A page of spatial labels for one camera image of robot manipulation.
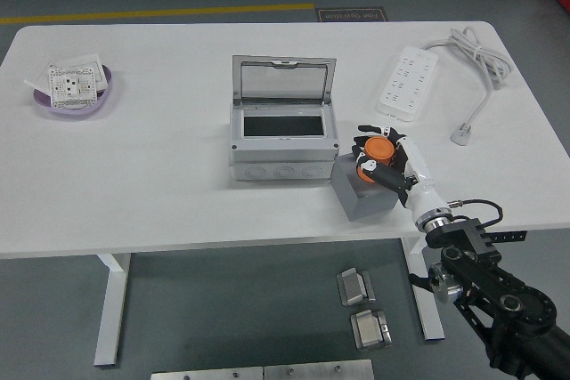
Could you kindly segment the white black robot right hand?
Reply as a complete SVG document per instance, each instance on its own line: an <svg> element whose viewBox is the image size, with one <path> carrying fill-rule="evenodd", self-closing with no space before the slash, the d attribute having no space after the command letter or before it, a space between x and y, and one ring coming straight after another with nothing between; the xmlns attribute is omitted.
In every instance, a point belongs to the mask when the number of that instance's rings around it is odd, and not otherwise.
<svg viewBox="0 0 570 380"><path fill-rule="evenodd" d="M358 130L352 147L357 175L395 192L419 231L450 223L452 210L437 194L415 142L392 127L359 125Z"/></svg>

